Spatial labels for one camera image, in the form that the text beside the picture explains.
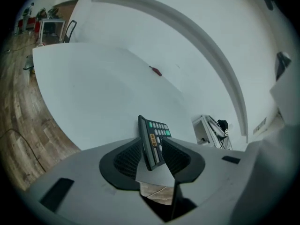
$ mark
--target black slot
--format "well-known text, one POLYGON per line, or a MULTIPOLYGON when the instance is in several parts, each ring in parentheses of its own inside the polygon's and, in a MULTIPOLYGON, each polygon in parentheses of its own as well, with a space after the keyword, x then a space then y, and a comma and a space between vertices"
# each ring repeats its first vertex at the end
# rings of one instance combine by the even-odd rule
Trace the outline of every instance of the black slot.
POLYGON ((236 157, 225 156, 225 157, 222 157, 222 159, 224 161, 227 161, 227 162, 230 162, 230 163, 234 163, 234 164, 239 164, 239 162, 240 162, 240 159, 236 158, 236 157))
POLYGON ((44 195, 40 203, 50 211, 56 212, 73 183, 71 179, 60 178, 44 195))

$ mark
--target calculator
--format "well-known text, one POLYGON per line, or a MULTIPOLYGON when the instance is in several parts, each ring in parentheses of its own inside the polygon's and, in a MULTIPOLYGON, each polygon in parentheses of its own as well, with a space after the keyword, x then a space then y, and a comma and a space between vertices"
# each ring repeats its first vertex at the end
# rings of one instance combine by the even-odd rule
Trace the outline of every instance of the calculator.
POLYGON ((162 138, 171 137, 169 127, 162 122, 145 119, 138 116, 139 133, 143 144, 143 153, 148 170, 164 164, 162 153, 162 138))

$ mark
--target black cable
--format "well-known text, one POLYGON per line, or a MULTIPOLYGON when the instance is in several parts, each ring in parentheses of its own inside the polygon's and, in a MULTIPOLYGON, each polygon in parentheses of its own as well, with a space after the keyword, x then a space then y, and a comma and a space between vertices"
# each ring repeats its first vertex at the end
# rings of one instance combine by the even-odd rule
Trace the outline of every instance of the black cable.
POLYGON ((34 68, 34 66, 27 67, 27 68, 24 68, 24 67, 23 67, 23 70, 28 70, 28 69, 31 69, 31 68, 34 68))
POLYGON ((46 172, 45 168, 44 168, 44 167, 41 165, 41 163, 39 162, 37 156, 35 155, 33 149, 32 149, 31 146, 29 145, 28 141, 26 140, 25 137, 22 136, 22 134, 21 134, 19 131, 15 130, 15 129, 13 129, 13 128, 10 128, 9 130, 7 130, 7 131, 0 137, 0 140, 1 140, 1 139, 4 137, 4 135, 5 135, 6 133, 8 133, 9 131, 14 131, 15 133, 17 133, 18 135, 20 135, 20 136, 25 140, 25 142, 27 143, 28 147, 29 147, 30 150, 32 151, 33 156, 36 158, 38 164, 41 166, 41 168, 43 169, 43 171, 46 172))
POLYGON ((26 45, 26 46, 24 46, 24 47, 21 47, 21 48, 19 48, 19 49, 10 50, 10 52, 19 51, 19 50, 21 50, 21 49, 23 49, 23 48, 25 48, 25 47, 28 47, 28 46, 30 46, 30 45, 34 45, 35 43, 36 43, 36 42, 31 43, 31 44, 28 44, 28 45, 26 45))
POLYGON ((224 149, 225 149, 225 147, 223 146, 223 143, 224 143, 224 140, 225 140, 225 133, 224 133, 224 137, 223 137, 223 141, 222 141, 222 144, 221 144, 221 147, 220 147, 220 149, 223 147, 224 149))
MULTIPOLYGON (((219 124, 218 124, 218 122, 216 122, 212 117, 211 117, 211 119, 214 121, 214 123, 215 124, 217 124, 218 126, 219 126, 219 124)), ((211 125, 208 123, 208 125, 209 125, 209 127, 211 128, 211 130, 215 133, 215 135, 217 136, 217 139, 218 139, 218 141, 219 142, 221 142, 220 141, 220 138, 219 138, 219 135, 216 133, 216 131, 211 127, 211 125)))

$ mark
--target cable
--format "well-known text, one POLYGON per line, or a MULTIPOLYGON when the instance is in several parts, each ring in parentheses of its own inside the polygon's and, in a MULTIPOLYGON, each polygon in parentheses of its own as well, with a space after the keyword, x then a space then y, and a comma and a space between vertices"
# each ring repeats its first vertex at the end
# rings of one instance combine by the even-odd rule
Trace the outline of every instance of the cable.
POLYGON ((225 133, 224 133, 224 137, 223 137, 223 141, 222 141, 222 144, 221 144, 221 147, 220 147, 220 149, 223 147, 224 149, 225 149, 225 147, 223 146, 223 143, 224 143, 224 140, 225 140, 225 133))
POLYGON ((44 172, 46 172, 45 168, 41 165, 40 161, 38 160, 37 156, 34 154, 34 151, 32 150, 31 146, 29 145, 28 141, 26 140, 25 137, 22 136, 22 134, 20 132, 18 132, 17 130, 13 129, 13 128, 10 128, 9 130, 7 130, 1 137, 0 137, 0 140, 4 137, 4 135, 6 133, 8 133, 9 131, 14 131, 15 133, 17 133, 18 135, 20 135, 24 140, 25 142, 27 143, 28 147, 30 148, 30 150, 32 151, 32 154, 33 156, 36 158, 38 164, 41 166, 41 168, 43 169, 44 172))
POLYGON ((157 191, 157 192, 155 192, 155 193, 153 193, 153 194, 151 194, 151 195, 149 195, 149 196, 147 196, 147 197, 150 197, 150 196, 152 196, 152 195, 154 195, 154 194, 156 194, 156 193, 159 193, 159 192, 161 192, 162 190, 164 190, 166 187, 164 187, 164 188, 162 188, 161 190, 159 190, 159 191, 157 191))
POLYGON ((28 69, 31 69, 31 68, 34 68, 34 66, 27 67, 27 68, 24 68, 24 67, 23 67, 23 70, 28 70, 28 69))
POLYGON ((25 48, 25 47, 28 47, 28 46, 30 46, 30 45, 34 45, 35 43, 36 43, 36 42, 31 43, 31 44, 28 44, 28 45, 26 45, 26 46, 24 46, 24 47, 21 47, 21 48, 19 48, 19 49, 10 50, 10 52, 19 51, 19 50, 21 50, 21 49, 23 49, 23 48, 25 48))

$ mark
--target table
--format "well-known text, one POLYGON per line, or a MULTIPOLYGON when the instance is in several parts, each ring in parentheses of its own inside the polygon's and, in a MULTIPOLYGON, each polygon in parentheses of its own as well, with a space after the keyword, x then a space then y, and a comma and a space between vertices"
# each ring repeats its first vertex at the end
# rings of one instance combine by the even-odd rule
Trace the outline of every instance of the table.
POLYGON ((43 42, 43 31, 44 31, 44 24, 45 23, 62 23, 62 26, 61 26, 61 29, 60 29, 60 40, 61 40, 61 38, 62 38, 62 31, 64 30, 66 20, 63 20, 61 18, 58 18, 58 19, 43 18, 41 20, 41 22, 40 22, 40 29, 39 29, 39 34, 38 34, 39 43, 43 42))
MULTIPOLYGON (((197 143, 181 92, 128 50, 54 44, 34 48, 33 60, 51 115, 81 150, 138 137, 138 115, 167 124, 172 137, 197 143)), ((156 170, 165 174, 157 185, 173 185, 166 165, 156 170)))

